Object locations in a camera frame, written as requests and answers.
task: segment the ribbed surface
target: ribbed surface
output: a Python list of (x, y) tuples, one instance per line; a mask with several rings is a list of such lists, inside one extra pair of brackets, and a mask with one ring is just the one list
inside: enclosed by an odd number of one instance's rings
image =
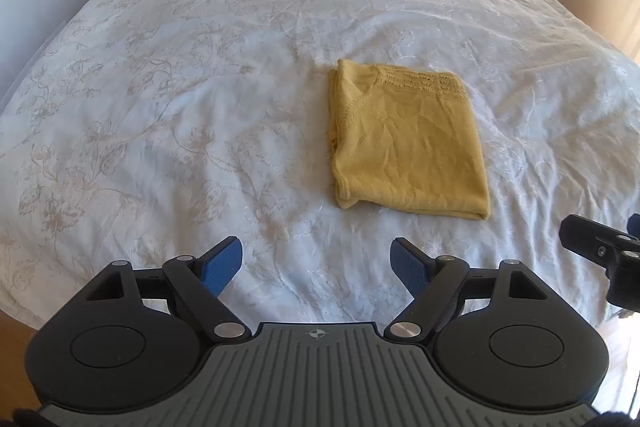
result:
[(442, 381), (420, 347), (388, 343), (370, 324), (267, 324), (256, 339), (214, 349), (187, 387), (155, 406), (43, 414), (61, 427), (575, 427), (594, 416), (587, 406), (533, 416), (478, 405)]

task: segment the floral pattern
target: floral pattern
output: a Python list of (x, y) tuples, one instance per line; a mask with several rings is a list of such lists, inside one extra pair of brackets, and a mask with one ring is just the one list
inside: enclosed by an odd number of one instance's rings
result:
[[(462, 77), (487, 222), (337, 207), (327, 73), (344, 57)], [(409, 300), (388, 263), (404, 236), (522, 259), (597, 324), (604, 274), (557, 231), (638, 209), (639, 78), (555, 0), (90, 0), (0, 116), (0, 307), (39, 327), (113, 259), (237, 235), (223, 300), (251, 327), (383, 327)]]

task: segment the bedspread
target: bedspread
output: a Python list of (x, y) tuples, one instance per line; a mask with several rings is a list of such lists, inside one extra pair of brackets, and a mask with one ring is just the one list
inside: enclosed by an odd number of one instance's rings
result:
[[(335, 203), (339, 58), (452, 71), (482, 142), (487, 221)], [(409, 301), (388, 249), (518, 258), (594, 325), (603, 270), (576, 212), (638, 209), (639, 68), (555, 0), (90, 0), (0, 116), (0, 307), (38, 327), (113, 259), (157, 267), (227, 235), (222, 300), (260, 321), (376, 321)]]

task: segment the yellow sweater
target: yellow sweater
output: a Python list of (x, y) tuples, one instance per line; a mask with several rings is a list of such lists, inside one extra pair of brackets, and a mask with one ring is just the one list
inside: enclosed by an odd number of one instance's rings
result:
[(339, 60), (329, 86), (342, 208), (366, 200), (418, 214), (489, 216), (476, 122), (455, 74)]

